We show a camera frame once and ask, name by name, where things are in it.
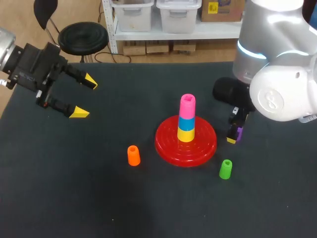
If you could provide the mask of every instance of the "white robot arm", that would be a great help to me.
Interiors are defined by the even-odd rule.
[[[250,0],[233,72],[250,84],[256,109],[269,119],[317,119],[317,31],[303,0]]]

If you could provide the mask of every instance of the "black stool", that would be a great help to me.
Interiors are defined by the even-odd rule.
[[[93,62],[91,55],[101,51],[109,42],[107,30],[95,22],[78,22],[65,27],[59,32],[51,19],[56,9],[57,0],[34,1],[35,17],[42,29],[48,33],[52,42],[65,53],[81,56],[80,62]],[[48,21],[58,32],[58,44],[47,29]]]

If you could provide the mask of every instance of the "black table mat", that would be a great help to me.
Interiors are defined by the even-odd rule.
[[[249,116],[242,141],[226,142],[232,107],[212,86],[232,63],[76,64],[99,86],[63,76],[55,96],[88,110],[67,119],[18,87],[0,120],[2,238],[273,238],[317,232],[317,126]],[[155,151],[158,125],[192,93],[218,136],[196,168]],[[141,164],[131,167],[135,144]],[[233,162],[230,180],[218,176]]]

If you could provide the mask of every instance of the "yellow label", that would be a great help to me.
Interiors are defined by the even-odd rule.
[[[208,5],[208,14],[217,14],[218,13],[218,2],[209,2]]]

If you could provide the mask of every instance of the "cardboard box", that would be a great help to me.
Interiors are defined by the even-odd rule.
[[[241,21],[245,0],[203,0],[203,22]]]

